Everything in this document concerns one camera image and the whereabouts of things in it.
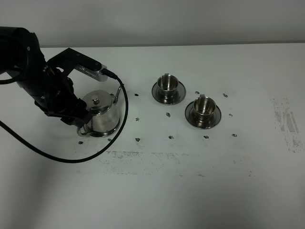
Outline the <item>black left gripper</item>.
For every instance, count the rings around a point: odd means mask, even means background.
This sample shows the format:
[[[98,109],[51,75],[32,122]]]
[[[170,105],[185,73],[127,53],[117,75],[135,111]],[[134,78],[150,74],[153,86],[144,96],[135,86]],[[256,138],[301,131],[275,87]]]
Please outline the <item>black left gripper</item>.
[[[46,88],[39,107],[47,116],[60,117],[67,125],[83,127],[92,119],[90,108],[74,94],[73,82],[68,75],[77,65],[99,70],[102,64],[74,49],[67,48],[47,61],[43,82]]]

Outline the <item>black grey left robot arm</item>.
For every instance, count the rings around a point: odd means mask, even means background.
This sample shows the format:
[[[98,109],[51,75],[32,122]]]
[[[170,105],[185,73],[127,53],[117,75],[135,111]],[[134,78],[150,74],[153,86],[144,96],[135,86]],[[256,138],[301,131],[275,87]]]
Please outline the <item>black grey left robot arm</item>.
[[[98,73],[101,63],[71,48],[45,60],[35,33],[25,28],[1,27],[0,72],[24,89],[47,116],[59,117],[68,125],[82,127],[92,115],[86,103],[74,94],[68,77],[72,70],[86,75]]]

